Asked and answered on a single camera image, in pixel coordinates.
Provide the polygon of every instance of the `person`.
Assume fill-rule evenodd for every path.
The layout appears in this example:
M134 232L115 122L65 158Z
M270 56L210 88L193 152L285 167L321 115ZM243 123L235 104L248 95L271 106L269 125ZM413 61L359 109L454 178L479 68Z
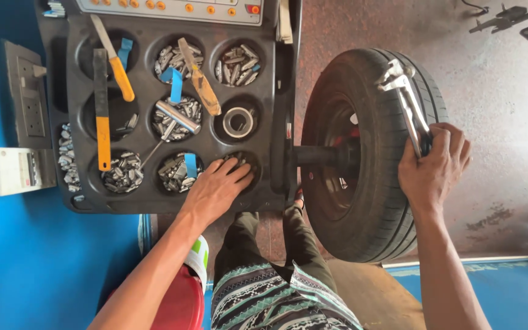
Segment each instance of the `person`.
M444 200L470 163L471 144L447 123L431 125L432 148L417 159L410 140L399 164L415 219L428 329L490 329L444 223ZM237 159L214 161L195 182L172 226L93 319L89 329L150 329L188 251L253 175ZM239 214L216 256L212 329L361 329L336 291L303 222L303 200L284 213L287 264L271 265L254 239L258 215Z

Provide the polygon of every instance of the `leg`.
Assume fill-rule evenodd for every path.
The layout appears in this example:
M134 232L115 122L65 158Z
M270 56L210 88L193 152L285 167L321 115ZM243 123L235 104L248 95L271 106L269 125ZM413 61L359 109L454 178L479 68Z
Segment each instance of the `leg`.
M315 277L337 293L333 276L315 244L311 228L304 223L303 209L298 203L284 211L282 229L286 246L284 267L292 269L294 260L305 273Z
M238 213L224 237L224 245L215 258L213 285L235 268L268 262L256 245L257 213Z

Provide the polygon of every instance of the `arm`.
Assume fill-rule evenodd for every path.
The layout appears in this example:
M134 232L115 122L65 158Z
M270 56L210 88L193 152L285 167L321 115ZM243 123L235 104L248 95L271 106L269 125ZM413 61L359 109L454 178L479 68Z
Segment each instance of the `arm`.
M252 181L249 164L228 173L237 163L236 158L211 163L189 191L170 228L103 306L89 330L150 329L195 240Z
M490 329L443 216L444 200L470 162L470 142L451 124L433 124L431 131L429 155L417 160L408 140L398 172L415 217L425 323L428 329Z

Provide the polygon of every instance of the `control panel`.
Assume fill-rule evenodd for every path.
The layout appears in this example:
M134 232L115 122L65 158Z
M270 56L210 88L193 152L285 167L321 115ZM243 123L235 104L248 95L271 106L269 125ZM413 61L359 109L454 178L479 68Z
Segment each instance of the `control panel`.
M84 12L260 26L264 0L77 0Z

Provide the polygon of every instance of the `blue wall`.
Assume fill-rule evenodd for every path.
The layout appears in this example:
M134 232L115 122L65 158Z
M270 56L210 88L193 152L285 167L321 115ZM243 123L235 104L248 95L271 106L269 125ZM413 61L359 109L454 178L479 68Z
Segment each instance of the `blue wall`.
M0 6L0 147L13 146L1 39L42 57L30 0ZM140 260L138 216L80 215L59 188L0 197L0 329L84 329Z
M528 329L528 261L465 264L464 268L493 329ZM421 302L418 266L387 270Z

